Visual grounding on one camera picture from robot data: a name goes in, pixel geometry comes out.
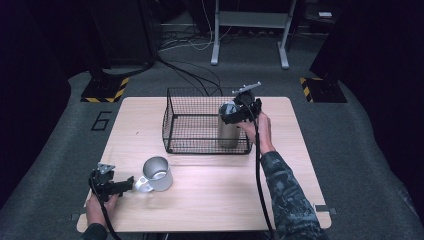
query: hand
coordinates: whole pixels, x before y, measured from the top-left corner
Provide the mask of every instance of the hand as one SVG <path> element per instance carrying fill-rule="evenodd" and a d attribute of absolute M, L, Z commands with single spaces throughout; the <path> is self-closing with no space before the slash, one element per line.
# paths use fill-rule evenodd
<path fill-rule="evenodd" d="M 108 202 L 105 202 L 105 208 L 107 210 L 108 216 L 110 219 L 113 217 L 113 213 L 115 211 L 115 204 L 118 200 L 119 194 L 112 195 Z M 97 199 L 96 195 L 93 193 L 91 194 L 90 199 L 86 202 L 86 209 L 87 209 L 87 222 L 88 225 L 92 223 L 100 223 L 105 228 L 107 228 L 106 220 L 103 216 L 102 208 L 100 206 L 99 200 Z"/>
<path fill-rule="evenodd" d="M 259 131 L 261 154 L 264 155 L 267 152 L 275 151 L 271 138 L 271 119 L 264 112 L 260 112 L 256 118 L 256 123 Z M 253 122 L 239 122 L 237 126 L 242 128 L 249 139 L 256 144 L 256 130 Z"/>

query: person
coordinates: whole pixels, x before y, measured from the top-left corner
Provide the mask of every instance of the person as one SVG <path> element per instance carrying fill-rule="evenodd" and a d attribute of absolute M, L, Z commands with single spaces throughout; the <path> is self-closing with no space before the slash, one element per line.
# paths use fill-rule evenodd
<path fill-rule="evenodd" d="M 261 112 L 256 122 L 260 140 L 260 163 L 272 199 L 276 235 L 281 240 L 328 239 L 293 171 L 272 144 L 271 119 Z M 253 122 L 240 122 L 237 126 L 246 132 L 249 139 L 256 142 L 256 129 Z M 96 201 L 95 196 L 87 201 L 87 220 L 90 225 L 81 239 L 97 240 L 107 237 L 103 214 Z M 115 203 L 114 197 L 105 203 L 110 215 L 113 214 Z"/>

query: wooden table top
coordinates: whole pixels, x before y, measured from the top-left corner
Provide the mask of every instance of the wooden table top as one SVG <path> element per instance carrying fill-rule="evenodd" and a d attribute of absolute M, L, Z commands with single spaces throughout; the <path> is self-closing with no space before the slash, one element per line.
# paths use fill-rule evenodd
<path fill-rule="evenodd" d="M 272 141 L 293 169 L 312 205 L 325 205 L 296 116 L 288 98 L 260 97 L 272 121 Z M 119 198 L 112 225 L 117 232 L 190 232 L 267 230 L 255 179 L 255 146 L 247 155 L 168 154 L 162 141 L 166 97 L 129 97 L 122 102 L 100 162 L 113 164 L 114 181 L 141 177 L 153 156 L 168 159 L 173 185 L 164 192 L 135 188 Z M 271 198 L 261 169 L 269 216 Z M 322 228 L 328 212 L 318 212 Z M 77 229 L 87 228 L 85 214 Z"/>

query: sleeve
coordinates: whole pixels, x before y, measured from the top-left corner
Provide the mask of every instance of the sleeve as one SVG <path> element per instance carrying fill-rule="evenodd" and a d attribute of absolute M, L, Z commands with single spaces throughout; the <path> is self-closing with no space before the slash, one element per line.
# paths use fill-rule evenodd
<path fill-rule="evenodd" d="M 106 228 L 99 223 L 92 223 L 81 235 L 80 240 L 106 240 Z"/>
<path fill-rule="evenodd" d="M 281 155 L 268 152 L 262 156 L 261 164 L 280 239 L 328 239 L 293 171 Z"/>

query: wire basket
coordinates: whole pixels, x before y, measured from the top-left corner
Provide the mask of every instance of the wire basket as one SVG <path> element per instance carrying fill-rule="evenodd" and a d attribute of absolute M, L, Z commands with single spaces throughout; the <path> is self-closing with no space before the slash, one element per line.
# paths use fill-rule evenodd
<path fill-rule="evenodd" d="M 248 154 L 252 143 L 240 129 L 233 138 L 219 138 L 218 115 L 224 102 L 233 100 L 230 88 L 168 88 L 162 138 L 168 153 Z"/>

